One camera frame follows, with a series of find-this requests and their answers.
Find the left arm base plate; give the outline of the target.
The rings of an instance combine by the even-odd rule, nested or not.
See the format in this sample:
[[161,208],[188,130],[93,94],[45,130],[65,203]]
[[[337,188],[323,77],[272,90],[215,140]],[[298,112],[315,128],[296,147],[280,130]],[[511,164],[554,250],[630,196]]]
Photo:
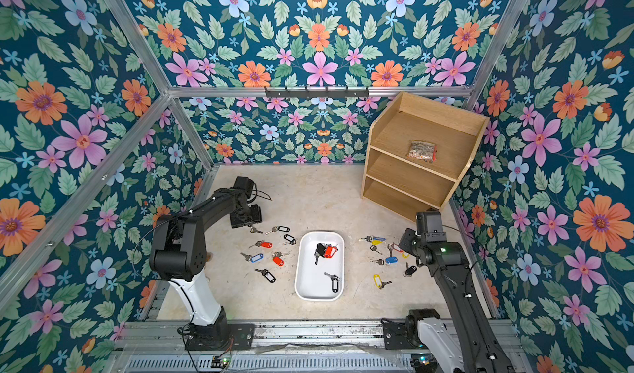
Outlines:
[[185,348],[190,352],[249,350],[254,340],[255,325],[221,323],[208,326],[190,325],[185,331]]

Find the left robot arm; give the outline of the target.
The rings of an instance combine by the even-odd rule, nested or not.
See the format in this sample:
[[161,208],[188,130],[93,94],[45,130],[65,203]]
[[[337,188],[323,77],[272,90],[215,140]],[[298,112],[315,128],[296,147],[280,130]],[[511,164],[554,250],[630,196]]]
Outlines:
[[178,214],[161,214],[152,234],[149,262],[153,272],[170,283],[190,313],[191,324],[202,328],[226,325],[224,308],[216,301],[204,274],[207,262],[206,231],[224,217],[234,229],[262,222],[254,203],[257,187],[239,176],[231,188]]

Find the blue tag key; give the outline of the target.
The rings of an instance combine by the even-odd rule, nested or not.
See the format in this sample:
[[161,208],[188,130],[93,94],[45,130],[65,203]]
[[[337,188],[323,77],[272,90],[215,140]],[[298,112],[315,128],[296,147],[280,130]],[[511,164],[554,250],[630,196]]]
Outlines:
[[387,259],[371,260],[371,262],[374,262],[374,263],[378,264],[379,266],[392,265],[392,264],[396,264],[398,262],[398,258],[397,257],[388,257]]

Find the yellow frame tag key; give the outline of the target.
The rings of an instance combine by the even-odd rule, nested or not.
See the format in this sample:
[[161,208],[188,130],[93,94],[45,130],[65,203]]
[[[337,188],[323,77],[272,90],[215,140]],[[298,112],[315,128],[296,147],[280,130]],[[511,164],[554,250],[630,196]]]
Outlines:
[[383,280],[379,274],[373,275],[373,282],[376,288],[383,290],[386,286],[391,285],[391,280]]

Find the white plastic storage box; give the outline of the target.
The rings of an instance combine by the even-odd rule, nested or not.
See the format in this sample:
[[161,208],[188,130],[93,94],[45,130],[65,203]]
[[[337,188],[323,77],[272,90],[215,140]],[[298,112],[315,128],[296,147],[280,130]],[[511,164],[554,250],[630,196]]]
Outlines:
[[[338,252],[332,258],[321,258],[315,265],[315,248],[318,243],[333,245]],[[340,292],[331,291],[330,279],[324,272],[340,278]],[[300,240],[297,257],[295,292],[305,301],[332,302],[343,295],[345,286],[345,240],[333,231],[311,231]]]

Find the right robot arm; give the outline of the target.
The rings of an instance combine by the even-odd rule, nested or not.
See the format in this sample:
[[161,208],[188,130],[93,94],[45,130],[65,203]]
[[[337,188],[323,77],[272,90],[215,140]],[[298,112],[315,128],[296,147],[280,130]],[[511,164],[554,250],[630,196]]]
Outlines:
[[411,310],[405,318],[408,342],[431,352],[417,370],[429,372],[436,366],[442,372],[514,372],[475,294],[472,265],[462,245],[447,240],[441,213],[419,212],[415,222],[416,228],[406,229],[399,247],[429,270],[457,335],[453,339],[446,332],[435,310]]

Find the solid black tag key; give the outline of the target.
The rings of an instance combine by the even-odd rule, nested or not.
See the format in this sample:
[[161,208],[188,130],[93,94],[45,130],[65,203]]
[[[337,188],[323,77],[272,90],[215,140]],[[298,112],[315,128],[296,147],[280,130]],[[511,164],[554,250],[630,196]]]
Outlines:
[[412,277],[412,275],[414,275],[414,273],[416,273],[418,269],[419,267],[416,264],[409,265],[409,263],[406,263],[406,270],[404,271],[404,276]]

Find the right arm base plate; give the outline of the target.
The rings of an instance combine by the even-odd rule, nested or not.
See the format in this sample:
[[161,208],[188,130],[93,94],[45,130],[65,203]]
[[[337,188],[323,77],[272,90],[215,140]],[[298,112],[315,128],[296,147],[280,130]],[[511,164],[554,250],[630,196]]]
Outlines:
[[431,335],[427,336],[427,343],[423,343],[418,335],[419,323],[426,324],[438,324],[438,330],[445,329],[445,322],[441,319],[425,318],[422,321],[409,324],[404,320],[392,320],[389,318],[382,318],[380,320],[384,345],[387,350],[406,350],[406,349],[427,349],[430,350],[429,345],[434,345],[437,338],[433,338]]

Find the red tag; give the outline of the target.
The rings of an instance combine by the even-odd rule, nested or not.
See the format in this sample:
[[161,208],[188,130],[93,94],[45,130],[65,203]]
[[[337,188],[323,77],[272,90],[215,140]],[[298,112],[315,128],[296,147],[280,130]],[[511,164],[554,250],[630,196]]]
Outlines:
[[338,252],[338,248],[333,245],[326,245],[322,257],[332,258]]
[[287,254],[283,253],[283,252],[274,252],[274,254],[272,255],[272,260],[273,262],[278,265],[279,267],[284,267],[285,266],[285,260],[284,257]]

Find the black frame tag key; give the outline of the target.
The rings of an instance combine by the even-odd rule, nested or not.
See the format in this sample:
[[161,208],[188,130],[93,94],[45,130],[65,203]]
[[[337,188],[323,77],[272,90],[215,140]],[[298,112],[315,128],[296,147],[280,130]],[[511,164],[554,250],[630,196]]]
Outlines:
[[275,283],[277,278],[268,269],[255,269],[262,277],[264,277],[269,283]]

